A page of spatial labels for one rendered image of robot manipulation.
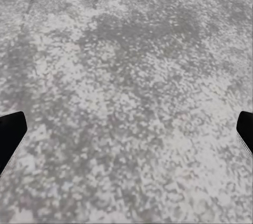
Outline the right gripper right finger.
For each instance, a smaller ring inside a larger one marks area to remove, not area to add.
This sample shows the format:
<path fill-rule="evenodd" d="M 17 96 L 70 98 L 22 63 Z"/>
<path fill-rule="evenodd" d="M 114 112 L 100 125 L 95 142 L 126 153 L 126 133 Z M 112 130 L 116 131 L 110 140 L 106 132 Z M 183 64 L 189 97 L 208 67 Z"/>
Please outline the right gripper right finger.
<path fill-rule="evenodd" d="M 253 113 L 241 111 L 236 129 L 253 153 Z"/>

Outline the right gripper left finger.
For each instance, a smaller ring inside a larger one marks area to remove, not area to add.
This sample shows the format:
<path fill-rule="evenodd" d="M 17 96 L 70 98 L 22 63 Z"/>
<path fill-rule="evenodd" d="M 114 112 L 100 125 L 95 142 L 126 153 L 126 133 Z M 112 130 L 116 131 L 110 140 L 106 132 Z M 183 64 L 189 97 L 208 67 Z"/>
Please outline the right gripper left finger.
<path fill-rule="evenodd" d="M 27 123 L 23 111 L 0 117 L 0 174 L 26 132 Z"/>

